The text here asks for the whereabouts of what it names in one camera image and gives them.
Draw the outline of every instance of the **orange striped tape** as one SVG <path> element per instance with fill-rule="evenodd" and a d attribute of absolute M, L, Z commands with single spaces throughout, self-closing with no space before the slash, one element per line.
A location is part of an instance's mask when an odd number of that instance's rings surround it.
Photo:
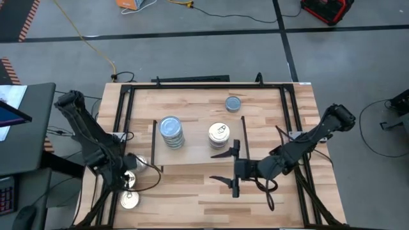
<path fill-rule="evenodd" d="M 3 57 L 1 59 L 1 63 L 6 69 L 6 72 L 8 76 L 10 77 L 10 79 L 12 80 L 12 83 L 15 85 L 21 85 L 20 79 L 17 77 L 17 74 L 14 72 L 14 69 L 12 67 L 12 64 L 10 63 L 10 60 L 7 57 Z M 54 153 L 54 148 L 52 147 L 52 144 L 48 137 L 45 137 L 45 140 L 44 140 L 44 150 L 48 151 L 49 153 Z"/>
<path fill-rule="evenodd" d="M 36 15 L 36 12 L 37 12 L 37 9 L 38 9 L 39 5 L 40 5 L 40 0 L 34 0 L 33 5 L 31 6 L 31 10 L 27 15 L 26 22 L 24 23 L 23 27 L 21 28 L 21 32 L 19 34 L 19 42 L 23 42 L 26 39 L 28 30 L 30 29 L 31 23 L 34 20 L 34 16 Z"/>

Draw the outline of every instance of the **white cable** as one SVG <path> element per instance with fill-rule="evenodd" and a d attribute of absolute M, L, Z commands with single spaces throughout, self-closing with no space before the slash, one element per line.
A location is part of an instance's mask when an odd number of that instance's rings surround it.
<path fill-rule="evenodd" d="M 126 13 L 124 13 L 124 12 L 125 12 L 125 10 L 127 10 L 128 8 L 125 8 L 125 9 L 123 9 L 123 10 L 121 11 L 121 14 L 126 15 L 126 14 L 128 14 L 128 13 L 137 13 L 137 12 L 139 12 L 139 11 L 145 9 L 146 7 L 148 7 L 148 6 L 150 6 L 150 5 L 155 4 L 157 1 L 158 1 L 158 0 L 154 0 L 154 2 L 147 4 L 146 6 L 142 7 L 142 8 L 139 9 L 139 10 L 130 11 L 130 12 L 126 12 Z"/>

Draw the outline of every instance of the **computer monitor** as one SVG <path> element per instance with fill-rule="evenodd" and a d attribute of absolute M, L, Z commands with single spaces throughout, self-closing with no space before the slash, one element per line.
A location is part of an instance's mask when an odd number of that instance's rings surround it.
<path fill-rule="evenodd" d="M 0 100 L 0 127 L 27 123 L 31 122 L 31 120 L 31 116 L 28 116 L 18 109 L 14 109 L 12 106 Z"/>

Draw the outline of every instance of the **black table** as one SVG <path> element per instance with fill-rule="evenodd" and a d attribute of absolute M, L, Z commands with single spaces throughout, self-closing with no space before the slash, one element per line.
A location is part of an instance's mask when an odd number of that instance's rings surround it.
<path fill-rule="evenodd" d="M 82 178 L 84 166 L 43 150 L 55 88 L 54 83 L 27 87 L 19 110 L 33 120 L 11 126 L 6 140 L 0 142 L 0 176 L 49 167 L 54 171 Z"/>
<path fill-rule="evenodd" d="M 18 212 L 25 206 L 32 205 L 40 196 L 42 196 L 50 186 L 51 169 L 39 169 L 33 172 L 26 172 L 16 175 L 19 186 L 19 200 L 17 201 L 18 210 L 16 212 L 0 216 L 1 229 L 12 229 L 14 219 Z M 44 229 L 45 218 L 47 216 L 47 195 L 44 195 L 36 203 L 36 217 L 31 229 Z"/>

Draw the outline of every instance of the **orange box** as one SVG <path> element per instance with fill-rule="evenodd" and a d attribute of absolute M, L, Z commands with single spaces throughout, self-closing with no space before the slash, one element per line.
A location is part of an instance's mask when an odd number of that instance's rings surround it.
<path fill-rule="evenodd" d="M 131 10 L 138 10 L 144 0 L 116 0 L 119 7 L 128 8 Z"/>

